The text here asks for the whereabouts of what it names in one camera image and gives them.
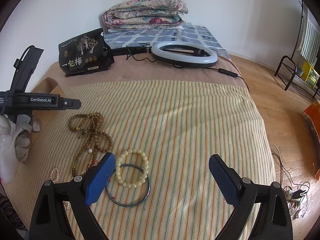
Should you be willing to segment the left hand white glove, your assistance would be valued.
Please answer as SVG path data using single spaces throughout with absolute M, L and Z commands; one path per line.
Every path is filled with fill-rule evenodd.
M 25 114 L 20 114 L 16 122 L 1 115 L 1 183 L 13 182 L 19 163 L 26 161 L 31 146 L 31 133 L 41 131 L 42 122 Z

